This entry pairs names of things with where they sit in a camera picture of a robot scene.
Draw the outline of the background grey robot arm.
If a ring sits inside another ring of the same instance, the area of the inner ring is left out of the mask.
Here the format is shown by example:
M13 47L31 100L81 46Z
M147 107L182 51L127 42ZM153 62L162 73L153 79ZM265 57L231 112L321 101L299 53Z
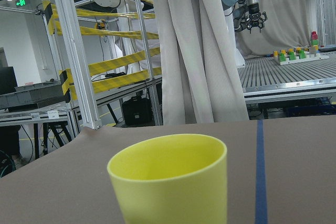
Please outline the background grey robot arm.
M258 0L221 0L224 10L232 8L230 15L234 22L236 33L245 29L251 31L253 28L263 29L267 16L261 13Z

